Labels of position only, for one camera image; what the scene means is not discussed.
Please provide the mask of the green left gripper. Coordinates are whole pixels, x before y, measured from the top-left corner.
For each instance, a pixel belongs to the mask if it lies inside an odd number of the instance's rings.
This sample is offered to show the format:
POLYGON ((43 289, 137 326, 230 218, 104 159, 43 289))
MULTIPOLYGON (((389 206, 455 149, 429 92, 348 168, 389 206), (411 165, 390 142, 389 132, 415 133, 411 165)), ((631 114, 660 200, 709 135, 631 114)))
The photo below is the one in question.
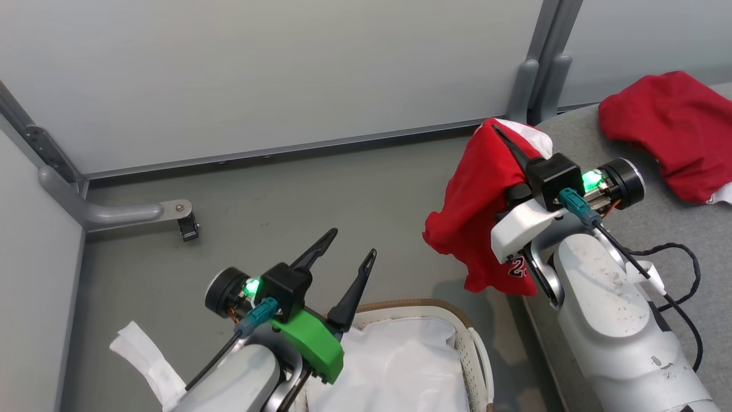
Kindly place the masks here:
MULTIPOLYGON (((314 263, 327 252, 337 233, 337 228, 328 230, 296 258, 290 268, 311 271, 314 263)), ((333 384, 344 367, 345 352, 340 337, 350 330, 355 320, 376 256, 375 249, 369 251, 351 286, 337 305, 329 310, 326 318, 311 313, 304 305, 298 315, 287 323, 280 323, 274 319, 276 300, 267 298, 259 304, 253 302, 260 277, 250 277, 237 268, 224 269, 212 279, 206 291, 205 306, 216 315, 234 322, 235 339, 248 338, 257 328, 270 325, 273 331, 283 333, 285 341, 295 348, 313 376, 326 384, 333 384)))

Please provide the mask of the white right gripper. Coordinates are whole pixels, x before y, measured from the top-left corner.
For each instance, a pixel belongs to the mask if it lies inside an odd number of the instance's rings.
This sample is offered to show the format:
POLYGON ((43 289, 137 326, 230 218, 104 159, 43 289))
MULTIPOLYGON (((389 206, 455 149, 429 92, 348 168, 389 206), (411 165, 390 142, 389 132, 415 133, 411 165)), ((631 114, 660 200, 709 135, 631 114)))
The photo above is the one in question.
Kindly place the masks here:
MULTIPOLYGON (((536 164, 536 159, 529 157, 497 124, 492 125, 492 130, 509 149, 522 172, 526 173, 536 164)), ((527 195, 523 196, 522 203, 511 201, 509 211, 499 217, 491 230, 491 249, 497 261, 512 260, 553 222, 564 218, 576 221, 580 229, 600 234, 602 219, 609 213, 627 209, 644 199, 644 179, 627 159, 619 157, 582 173, 585 195, 579 195, 572 188, 561 190, 562 208, 554 212, 547 211, 536 201, 528 183, 516 186, 528 190, 527 195)))

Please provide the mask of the red jersey with white trim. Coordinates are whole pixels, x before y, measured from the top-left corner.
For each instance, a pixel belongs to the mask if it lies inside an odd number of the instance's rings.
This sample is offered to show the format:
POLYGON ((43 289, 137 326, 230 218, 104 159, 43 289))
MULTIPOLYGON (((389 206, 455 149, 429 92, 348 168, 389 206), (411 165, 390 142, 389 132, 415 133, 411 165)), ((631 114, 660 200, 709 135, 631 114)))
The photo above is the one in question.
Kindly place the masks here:
POLYGON ((529 157, 552 156, 552 140, 541 130, 519 122, 486 119, 466 144, 448 182, 442 210, 426 219, 423 238, 437 253, 452 255, 465 264, 466 290, 479 293, 492 287, 509 295, 533 296, 537 290, 525 259, 518 256, 500 263, 491 249, 496 215, 507 206, 505 192, 525 181, 496 129, 529 157))

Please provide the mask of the plain red shirt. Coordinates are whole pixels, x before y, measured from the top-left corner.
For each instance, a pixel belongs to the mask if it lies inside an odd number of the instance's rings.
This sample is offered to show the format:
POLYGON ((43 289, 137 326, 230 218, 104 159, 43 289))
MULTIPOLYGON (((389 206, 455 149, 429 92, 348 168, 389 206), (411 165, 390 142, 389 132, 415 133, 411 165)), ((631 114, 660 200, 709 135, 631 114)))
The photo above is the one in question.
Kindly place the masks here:
POLYGON ((686 203, 732 205, 732 100, 683 71, 645 76, 598 106, 599 126, 654 159, 686 203))

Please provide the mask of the grey fabric sofa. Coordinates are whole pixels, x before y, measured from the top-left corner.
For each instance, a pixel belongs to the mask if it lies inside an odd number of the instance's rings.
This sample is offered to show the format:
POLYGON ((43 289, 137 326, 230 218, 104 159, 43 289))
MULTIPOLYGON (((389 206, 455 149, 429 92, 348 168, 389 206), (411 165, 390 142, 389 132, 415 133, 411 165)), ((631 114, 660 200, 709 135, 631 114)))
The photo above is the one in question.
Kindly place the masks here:
MULTIPOLYGON (((612 212, 606 227, 623 246, 635 251, 679 243, 695 253, 701 266, 701 286, 681 307, 703 339, 698 377, 722 412, 732 412, 732 206, 680 201, 661 179, 657 161, 639 149, 606 138, 598 113, 598 105, 588 105, 554 116, 539 123, 538 128, 551 137, 555 151, 563 152, 583 169, 614 157, 625 157, 638 167, 646 183, 645 198, 625 211, 612 212)), ((687 253, 670 249, 648 259, 661 273, 670 295, 680 298, 688 293, 694 274, 687 253)), ((566 412, 603 412, 560 331, 557 311, 543 292, 523 300, 558 393, 559 400, 552 405, 566 412)))

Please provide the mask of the white wicker laundry basket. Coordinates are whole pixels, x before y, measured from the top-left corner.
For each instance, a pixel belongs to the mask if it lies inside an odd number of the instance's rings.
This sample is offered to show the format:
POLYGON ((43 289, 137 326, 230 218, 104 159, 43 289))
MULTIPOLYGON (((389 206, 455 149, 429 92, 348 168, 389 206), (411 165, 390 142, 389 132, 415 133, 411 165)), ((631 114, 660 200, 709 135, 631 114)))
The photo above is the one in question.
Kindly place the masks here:
MULTIPOLYGON (((494 379, 486 347, 468 316, 442 300, 418 299, 371 303, 360 307, 352 328, 362 329, 370 323, 403 318, 437 318, 454 326, 455 348, 459 352, 469 412, 494 412, 494 379)), ((305 388, 291 412, 308 412, 305 388)))

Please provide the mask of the white basket liner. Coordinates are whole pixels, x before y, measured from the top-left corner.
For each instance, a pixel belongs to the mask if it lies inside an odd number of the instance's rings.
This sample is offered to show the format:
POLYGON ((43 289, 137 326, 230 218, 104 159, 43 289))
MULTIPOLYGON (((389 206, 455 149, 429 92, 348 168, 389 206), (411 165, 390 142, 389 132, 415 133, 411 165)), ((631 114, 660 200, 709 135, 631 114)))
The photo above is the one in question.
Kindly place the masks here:
POLYGON ((352 328, 337 381, 308 382, 308 412, 469 412, 455 339, 454 326, 437 318, 352 328))

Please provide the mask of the black caster wheel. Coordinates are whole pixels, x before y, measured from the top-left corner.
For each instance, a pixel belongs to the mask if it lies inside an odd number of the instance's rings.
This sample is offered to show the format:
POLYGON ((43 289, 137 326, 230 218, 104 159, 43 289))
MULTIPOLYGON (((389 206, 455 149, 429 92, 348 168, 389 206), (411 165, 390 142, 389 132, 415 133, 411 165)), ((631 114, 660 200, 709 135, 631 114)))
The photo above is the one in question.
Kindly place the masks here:
POLYGON ((184 242, 194 240, 199 237, 199 225, 196 221, 194 213, 188 214, 185 218, 176 220, 178 229, 184 242))

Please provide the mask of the white fabric strip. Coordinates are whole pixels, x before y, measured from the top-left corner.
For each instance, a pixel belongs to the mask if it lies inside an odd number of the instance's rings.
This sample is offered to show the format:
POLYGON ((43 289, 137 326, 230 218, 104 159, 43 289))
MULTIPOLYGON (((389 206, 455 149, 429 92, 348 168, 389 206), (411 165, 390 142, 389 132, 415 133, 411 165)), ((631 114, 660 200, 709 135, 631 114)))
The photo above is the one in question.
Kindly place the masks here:
POLYGON ((109 348, 144 376, 162 412, 172 412, 177 407, 186 394, 186 384, 136 322, 131 321, 118 331, 109 348))

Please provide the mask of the long grey partition support foot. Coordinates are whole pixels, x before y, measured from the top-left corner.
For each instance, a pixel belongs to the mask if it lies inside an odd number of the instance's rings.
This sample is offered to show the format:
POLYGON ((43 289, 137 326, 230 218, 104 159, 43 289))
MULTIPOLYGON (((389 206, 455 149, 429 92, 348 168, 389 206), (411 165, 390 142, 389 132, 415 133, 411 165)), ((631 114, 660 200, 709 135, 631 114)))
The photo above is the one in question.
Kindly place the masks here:
POLYGON ((50 166, 38 170, 40 185, 86 232, 176 221, 193 213, 193 204, 186 199, 161 203, 105 206, 91 203, 76 193, 50 166))

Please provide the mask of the dark metal hinge plate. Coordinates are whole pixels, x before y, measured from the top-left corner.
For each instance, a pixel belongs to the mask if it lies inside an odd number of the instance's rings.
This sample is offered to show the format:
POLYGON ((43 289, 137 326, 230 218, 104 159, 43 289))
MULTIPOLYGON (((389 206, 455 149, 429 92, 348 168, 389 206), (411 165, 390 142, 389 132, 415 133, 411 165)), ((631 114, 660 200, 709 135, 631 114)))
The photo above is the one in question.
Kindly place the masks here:
POLYGON ((24 130, 24 135, 26 141, 45 164, 52 167, 66 182, 77 181, 75 167, 45 128, 39 125, 28 125, 24 130))

